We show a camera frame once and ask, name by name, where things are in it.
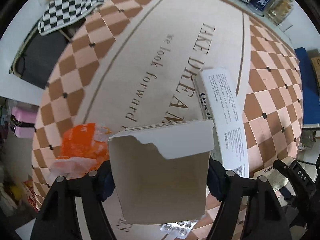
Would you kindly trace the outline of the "long white Doctor box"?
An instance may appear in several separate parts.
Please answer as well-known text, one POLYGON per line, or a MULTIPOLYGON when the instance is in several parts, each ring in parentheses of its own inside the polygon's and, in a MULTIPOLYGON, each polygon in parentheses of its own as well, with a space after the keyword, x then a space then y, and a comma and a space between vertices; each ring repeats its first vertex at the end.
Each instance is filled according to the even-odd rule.
POLYGON ((249 177, 249 161, 242 111, 234 84, 225 68, 200 71, 195 88, 204 119, 214 122, 213 160, 241 177, 249 177))

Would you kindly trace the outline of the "green and white box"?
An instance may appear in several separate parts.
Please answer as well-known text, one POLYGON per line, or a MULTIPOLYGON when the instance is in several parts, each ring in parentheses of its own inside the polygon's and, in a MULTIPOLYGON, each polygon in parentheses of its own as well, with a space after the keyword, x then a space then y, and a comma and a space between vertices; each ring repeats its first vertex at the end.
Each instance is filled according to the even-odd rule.
POLYGON ((212 120, 123 130, 108 140, 112 175, 125 220, 164 224, 205 212, 212 120))

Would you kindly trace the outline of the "red cardboard box on floor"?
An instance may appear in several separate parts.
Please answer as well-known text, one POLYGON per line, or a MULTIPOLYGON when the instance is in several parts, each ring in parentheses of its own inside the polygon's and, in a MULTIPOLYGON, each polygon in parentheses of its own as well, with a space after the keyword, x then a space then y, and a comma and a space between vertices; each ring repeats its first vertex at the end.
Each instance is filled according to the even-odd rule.
POLYGON ((41 208, 41 202, 38 196, 34 192, 34 184, 32 179, 28 179, 22 183, 23 190, 27 195, 28 203, 32 206, 32 208, 38 212, 41 208))

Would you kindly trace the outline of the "orange plastic wrapper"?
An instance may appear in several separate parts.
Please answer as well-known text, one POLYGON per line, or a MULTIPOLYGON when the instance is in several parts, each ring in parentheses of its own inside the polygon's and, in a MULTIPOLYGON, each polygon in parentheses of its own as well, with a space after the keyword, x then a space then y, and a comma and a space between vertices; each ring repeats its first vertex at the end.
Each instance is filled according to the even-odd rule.
POLYGON ((50 166, 49 179, 58 176, 67 179, 81 178, 89 171, 97 170, 109 160, 108 139, 112 132, 95 123, 77 125, 66 131, 59 155, 50 166))

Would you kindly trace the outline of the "small silver blister pack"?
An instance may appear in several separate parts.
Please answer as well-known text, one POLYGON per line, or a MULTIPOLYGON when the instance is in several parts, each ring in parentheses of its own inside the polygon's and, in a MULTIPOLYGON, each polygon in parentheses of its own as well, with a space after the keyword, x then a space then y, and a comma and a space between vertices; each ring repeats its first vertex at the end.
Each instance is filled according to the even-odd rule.
POLYGON ((197 219, 193 219, 174 223, 165 223, 161 225, 160 231, 168 235, 172 235, 175 238, 186 239, 198 221, 199 220, 197 219))

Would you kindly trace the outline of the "blue board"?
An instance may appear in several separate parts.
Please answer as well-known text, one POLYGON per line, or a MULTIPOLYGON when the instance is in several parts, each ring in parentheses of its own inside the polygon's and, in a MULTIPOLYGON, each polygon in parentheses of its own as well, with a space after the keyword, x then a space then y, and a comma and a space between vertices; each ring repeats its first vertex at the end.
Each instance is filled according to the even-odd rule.
POLYGON ((303 126, 319 128, 319 93, 311 60, 305 48, 295 49, 299 59, 303 92, 303 126))

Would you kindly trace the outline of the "pink suitcase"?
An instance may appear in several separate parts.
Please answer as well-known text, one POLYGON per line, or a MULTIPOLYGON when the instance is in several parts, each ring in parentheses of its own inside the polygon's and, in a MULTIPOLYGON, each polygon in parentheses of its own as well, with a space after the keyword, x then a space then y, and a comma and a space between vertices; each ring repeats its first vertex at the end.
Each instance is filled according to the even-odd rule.
POLYGON ((13 132, 18 138, 32 139, 35 132, 37 112, 31 109, 13 107, 10 121, 13 132))

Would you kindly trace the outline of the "checkered pink tablecloth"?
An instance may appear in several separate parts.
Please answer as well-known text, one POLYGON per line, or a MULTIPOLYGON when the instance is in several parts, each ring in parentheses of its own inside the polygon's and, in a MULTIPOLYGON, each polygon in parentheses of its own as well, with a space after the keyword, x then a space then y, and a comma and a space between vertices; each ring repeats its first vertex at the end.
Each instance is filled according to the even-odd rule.
MULTIPOLYGON (((295 52, 274 31, 224 0, 109 0, 67 46, 44 91, 33 148, 38 198, 54 182, 49 168, 66 131, 201 119, 194 79, 214 66, 229 71, 244 109, 249 174, 294 156, 302 81, 295 52)), ((161 225, 107 218, 116 237, 161 225)))

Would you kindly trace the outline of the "clear jar of snacks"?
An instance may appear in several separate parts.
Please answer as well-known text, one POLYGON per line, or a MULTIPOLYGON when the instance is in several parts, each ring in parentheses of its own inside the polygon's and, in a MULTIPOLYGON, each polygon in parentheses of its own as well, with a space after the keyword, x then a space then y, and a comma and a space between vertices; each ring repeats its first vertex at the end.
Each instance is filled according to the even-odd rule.
POLYGON ((275 25, 280 25, 293 10, 293 0, 272 0, 264 15, 275 25))

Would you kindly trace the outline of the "black white checkered cloth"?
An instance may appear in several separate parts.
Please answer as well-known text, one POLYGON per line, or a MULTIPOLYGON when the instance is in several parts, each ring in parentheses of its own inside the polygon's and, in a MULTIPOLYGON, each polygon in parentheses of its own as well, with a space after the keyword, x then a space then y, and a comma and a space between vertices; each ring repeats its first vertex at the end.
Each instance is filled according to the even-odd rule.
POLYGON ((106 0, 51 0, 38 22, 42 36, 74 24, 106 0))

